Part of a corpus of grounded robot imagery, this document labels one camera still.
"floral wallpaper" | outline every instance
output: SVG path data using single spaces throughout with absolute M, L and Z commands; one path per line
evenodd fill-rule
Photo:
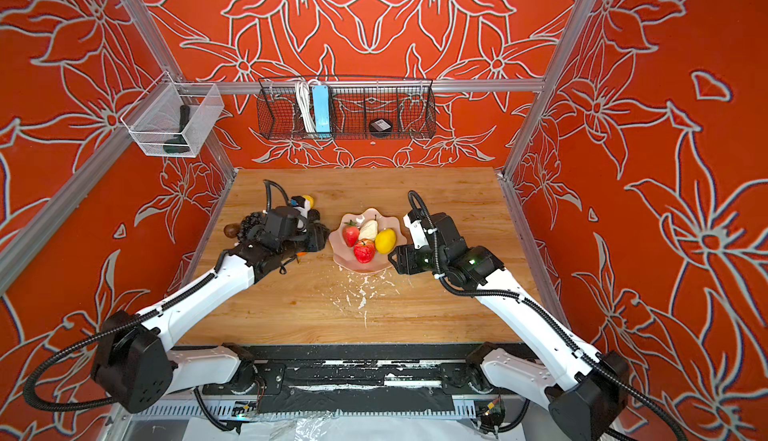
M 0 0 L 0 249 L 118 128 L 159 74 L 120 0 Z M 43 413 L 22 397 L 55 351 L 175 290 L 224 188 L 213 157 L 149 158 L 131 146 L 0 301 L 0 439 L 95 439 L 108 409 Z M 94 347 L 39 392 L 102 397 Z
M 144 0 L 185 76 L 543 76 L 574 0 Z M 268 141 L 252 95 L 216 134 L 235 166 L 500 167 L 532 93 L 438 96 L 432 140 Z
M 0 0 L 0 46 L 3 249 L 159 70 L 120 0 Z
M 598 0 L 514 173 L 574 331 L 689 439 L 768 432 L 765 6 Z
M 118 159 L 2 295 L 0 439 L 96 439 L 109 408 L 36 411 L 22 396 L 27 375 L 112 313 L 136 312 L 178 289 L 224 184 L 205 150 L 199 159 L 155 158 L 132 145 Z M 38 385 L 42 397 L 103 397 L 89 377 L 95 349 L 50 369 Z

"artificial strawberry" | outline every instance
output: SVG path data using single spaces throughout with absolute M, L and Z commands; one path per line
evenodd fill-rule
M 357 243 L 357 238 L 359 236 L 360 228 L 357 227 L 354 221 L 348 221 L 344 229 L 341 230 L 341 237 L 344 238 L 344 242 L 349 247 L 352 247 Z
M 376 254 L 376 245 L 370 239 L 361 239 L 355 243 L 355 258 L 360 263 L 370 263 Z

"pink plate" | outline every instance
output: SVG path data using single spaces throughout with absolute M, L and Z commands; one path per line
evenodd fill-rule
M 376 217 L 376 220 L 379 222 L 379 231 L 385 230 L 388 227 L 395 230 L 397 239 L 395 246 L 406 244 L 408 242 L 406 237 L 403 236 L 400 232 L 400 220 L 394 216 L 385 218 L 381 216 L 381 213 L 379 213 L 375 208 L 368 208 L 366 209 L 366 212 L 362 213 L 361 215 L 351 215 L 350 213 L 347 213 L 341 217 L 341 224 L 339 225 L 339 229 L 335 230 L 328 237 L 328 241 L 331 242 L 331 248 L 333 248 L 333 261 L 335 261 L 339 266 L 345 267 L 350 271 L 354 271 L 355 273 L 360 274 L 378 273 L 379 271 L 384 271 L 388 267 L 392 266 L 392 264 L 389 262 L 389 259 L 387 259 L 387 255 L 381 254 L 378 251 L 373 256 L 373 259 L 370 263 L 358 262 L 355 259 L 355 252 L 346 245 L 344 238 L 341 235 L 341 230 L 344 228 L 344 225 L 348 221 L 354 221 L 358 226 L 362 226 L 363 223 L 373 219 L 374 217 Z

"lemon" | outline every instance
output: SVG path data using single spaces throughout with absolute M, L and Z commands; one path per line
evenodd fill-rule
M 376 250 L 381 254 L 389 254 L 395 249 L 395 243 L 397 243 L 397 235 L 390 227 L 376 235 Z

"wooden tabletop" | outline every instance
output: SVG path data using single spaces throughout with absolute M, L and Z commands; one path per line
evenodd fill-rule
M 196 276 L 233 246 L 224 225 L 264 209 L 264 179 L 288 196 L 311 195 L 331 231 L 346 213 L 376 208 L 402 218 L 415 189 L 431 213 L 453 218 L 468 246 L 490 249 L 537 300 L 538 290 L 491 168 L 241 169 Z M 273 191 L 273 199 L 281 200 Z M 408 231 L 401 225 L 403 234 Z M 361 275 L 333 262 L 330 244 L 288 273 L 271 273 L 197 323 L 185 344 L 496 343 L 520 339 L 474 299 L 446 292 L 430 273 L 399 275 L 394 268 Z

